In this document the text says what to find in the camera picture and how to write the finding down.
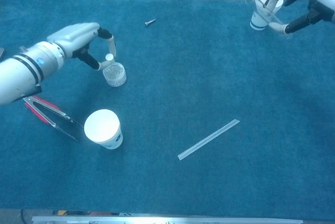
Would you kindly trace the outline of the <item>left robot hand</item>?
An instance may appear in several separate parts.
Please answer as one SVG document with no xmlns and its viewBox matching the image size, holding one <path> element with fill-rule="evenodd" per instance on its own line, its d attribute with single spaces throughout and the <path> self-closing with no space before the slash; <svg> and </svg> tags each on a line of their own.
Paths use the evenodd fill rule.
<svg viewBox="0 0 335 224">
<path fill-rule="evenodd" d="M 97 61 L 89 52 L 90 43 L 102 38 L 108 44 L 109 53 L 103 62 Z M 116 44 L 111 32 L 98 23 L 80 23 L 66 26 L 47 37 L 47 42 L 58 45 L 66 58 L 78 58 L 94 70 L 103 70 L 115 62 Z"/>
</svg>

